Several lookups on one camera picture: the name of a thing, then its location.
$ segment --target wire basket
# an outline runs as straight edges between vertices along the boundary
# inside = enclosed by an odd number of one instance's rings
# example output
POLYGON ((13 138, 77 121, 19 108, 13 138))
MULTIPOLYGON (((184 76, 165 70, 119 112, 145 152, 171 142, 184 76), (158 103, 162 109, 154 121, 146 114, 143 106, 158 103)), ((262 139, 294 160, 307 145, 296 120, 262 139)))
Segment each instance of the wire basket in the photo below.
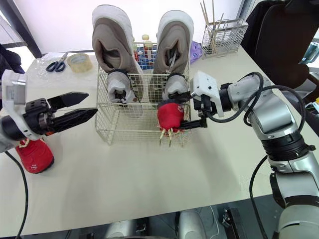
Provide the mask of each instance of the wire basket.
MULTIPOLYGON (((144 47, 143 43, 134 43, 137 47, 144 47)), ((158 101, 162 98, 158 88, 152 88, 150 82, 159 82, 167 79, 169 74, 152 74, 153 61, 140 61, 143 64, 143 74, 128 74, 131 86, 139 98, 139 103, 120 104, 112 103, 107 92, 108 73, 101 67, 98 68, 98 92, 97 109, 95 118, 95 129, 100 137, 109 145, 118 141, 154 141, 160 140, 160 128, 157 118, 158 101)), ((189 78, 189 63, 184 72, 186 81, 189 78)), ((182 105, 184 109, 184 120, 190 120, 190 102, 182 105)), ((181 130, 173 133, 171 146, 184 146, 188 141, 189 130, 181 130)), ((165 134, 161 145, 167 146, 168 135, 165 134)))
POLYGON ((243 19, 222 20, 206 25, 201 47, 203 57, 224 56, 237 52, 248 23, 243 19))

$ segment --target white table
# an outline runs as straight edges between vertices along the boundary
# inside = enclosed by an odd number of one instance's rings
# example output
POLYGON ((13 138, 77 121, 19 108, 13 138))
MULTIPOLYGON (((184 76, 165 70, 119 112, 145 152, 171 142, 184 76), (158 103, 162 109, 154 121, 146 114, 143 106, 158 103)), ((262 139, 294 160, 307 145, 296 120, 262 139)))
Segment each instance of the white table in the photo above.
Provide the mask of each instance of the white table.
MULTIPOLYGON (((28 71, 28 100, 83 91, 90 96, 77 107, 95 106, 96 69, 90 73, 89 82, 70 85, 65 79, 58 88, 36 85, 41 81, 38 70, 39 64, 34 62, 28 71)), ((220 84, 235 82, 252 71, 261 72, 242 48, 237 54, 198 60, 191 65, 191 75, 197 70, 212 75, 220 84)), ((300 116, 289 106, 299 122, 300 116)), ((29 211, 23 234, 101 225, 249 198, 250 176, 265 152, 242 117, 226 124, 208 120, 208 128, 193 130, 191 143, 180 151, 162 151, 157 142, 109 146, 95 132, 94 119, 48 137, 55 163, 41 174, 26 173, 29 211)), ((319 148, 318 137, 307 124, 302 134, 306 143, 319 148)), ((10 152, 17 157, 14 150, 10 152)), ((315 155, 319 159, 319 150, 315 155)), ((15 235, 20 226, 24 189, 17 166, 5 154, 0 157, 0 237, 5 237, 15 235)), ((265 163, 255 180, 255 196, 271 193, 270 173, 265 163)))

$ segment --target black chair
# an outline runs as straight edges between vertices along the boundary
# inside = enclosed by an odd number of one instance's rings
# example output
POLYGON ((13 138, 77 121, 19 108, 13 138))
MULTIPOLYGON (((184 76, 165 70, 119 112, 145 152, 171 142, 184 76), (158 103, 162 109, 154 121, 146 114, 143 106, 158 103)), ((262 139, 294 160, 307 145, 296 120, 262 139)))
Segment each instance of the black chair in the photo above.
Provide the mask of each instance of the black chair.
POLYGON ((296 88, 309 79, 317 86, 306 102, 319 97, 319 79, 299 64, 319 27, 318 5, 308 0, 272 1, 256 5, 243 48, 276 85, 296 88))

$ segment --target plastic bottle cap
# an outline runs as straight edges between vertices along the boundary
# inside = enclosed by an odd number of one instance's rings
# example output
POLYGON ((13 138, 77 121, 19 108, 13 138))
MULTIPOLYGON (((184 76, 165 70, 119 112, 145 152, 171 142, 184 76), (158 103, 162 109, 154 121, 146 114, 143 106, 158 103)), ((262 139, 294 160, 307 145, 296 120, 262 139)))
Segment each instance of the plastic bottle cap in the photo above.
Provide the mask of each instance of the plastic bottle cap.
POLYGON ((147 41, 147 40, 149 40, 149 38, 150 38, 150 36, 148 36, 148 35, 142 35, 142 40, 143 41, 147 41))

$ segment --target purple cloth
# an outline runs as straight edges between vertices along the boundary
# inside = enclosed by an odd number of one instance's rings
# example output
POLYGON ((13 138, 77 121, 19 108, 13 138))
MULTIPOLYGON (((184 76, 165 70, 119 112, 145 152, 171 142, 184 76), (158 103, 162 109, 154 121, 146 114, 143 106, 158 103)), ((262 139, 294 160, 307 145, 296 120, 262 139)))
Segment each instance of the purple cloth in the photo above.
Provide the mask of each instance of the purple cloth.
POLYGON ((200 43, 192 41, 190 46, 190 63, 193 63, 203 55, 200 43))

